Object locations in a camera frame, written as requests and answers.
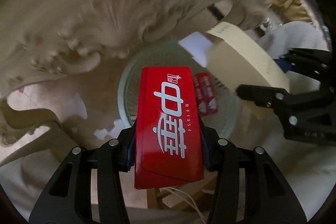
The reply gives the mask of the red toothpaste box with tooth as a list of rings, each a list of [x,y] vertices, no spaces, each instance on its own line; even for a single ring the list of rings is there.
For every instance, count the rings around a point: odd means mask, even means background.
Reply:
[[[207,72],[197,73],[193,77],[198,112],[201,117],[218,112],[217,100]]]

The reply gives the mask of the red Zhonghua box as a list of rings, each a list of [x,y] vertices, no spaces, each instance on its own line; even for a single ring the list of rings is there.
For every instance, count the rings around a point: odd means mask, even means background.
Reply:
[[[201,132],[189,67],[144,67],[135,128],[137,189],[203,179]]]

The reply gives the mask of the cream Kimtrue box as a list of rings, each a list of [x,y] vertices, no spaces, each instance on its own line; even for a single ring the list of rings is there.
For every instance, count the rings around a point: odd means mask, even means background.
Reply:
[[[289,79],[277,63],[237,26],[220,22],[207,31],[213,42],[207,51],[207,70],[232,92],[240,85],[290,91]]]

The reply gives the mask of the ornate marble coffee table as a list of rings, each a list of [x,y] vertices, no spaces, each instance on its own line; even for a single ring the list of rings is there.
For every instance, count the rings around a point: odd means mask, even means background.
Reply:
[[[1,147],[49,131],[1,160],[61,160],[71,145],[96,148],[96,132],[120,119],[117,85],[127,59],[190,20],[214,24],[207,8],[232,1],[228,21],[260,26],[271,0],[1,0]]]

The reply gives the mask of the beige fringed right sofa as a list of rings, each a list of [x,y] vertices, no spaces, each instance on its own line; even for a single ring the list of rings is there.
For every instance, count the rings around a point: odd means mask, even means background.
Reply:
[[[283,23],[306,22],[315,28],[323,29],[311,0],[270,0],[271,9]]]

